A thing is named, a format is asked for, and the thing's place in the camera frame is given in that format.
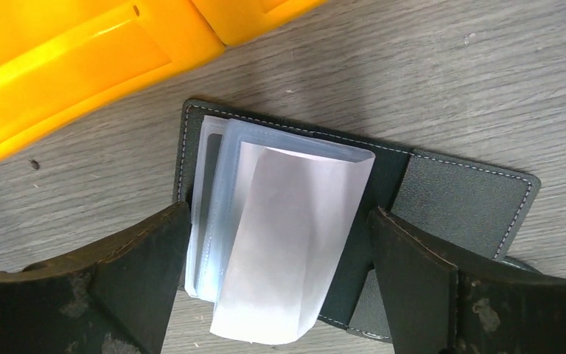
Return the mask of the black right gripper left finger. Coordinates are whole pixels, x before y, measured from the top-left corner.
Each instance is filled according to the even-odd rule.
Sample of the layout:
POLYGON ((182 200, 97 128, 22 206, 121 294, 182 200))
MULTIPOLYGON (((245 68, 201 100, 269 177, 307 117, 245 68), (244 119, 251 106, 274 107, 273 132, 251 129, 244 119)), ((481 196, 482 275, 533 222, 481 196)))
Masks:
POLYGON ((191 231, 175 203, 22 271, 0 271, 0 353, 159 353, 191 231))

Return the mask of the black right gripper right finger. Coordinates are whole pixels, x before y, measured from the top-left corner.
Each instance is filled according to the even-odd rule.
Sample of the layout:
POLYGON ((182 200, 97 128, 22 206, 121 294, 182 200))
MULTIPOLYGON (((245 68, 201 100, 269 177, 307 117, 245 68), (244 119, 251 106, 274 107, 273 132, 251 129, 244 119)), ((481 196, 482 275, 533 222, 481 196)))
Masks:
POLYGON ((499 263, 382 209, 367 220, 397 353, 566 353, 566 279, 499 263))

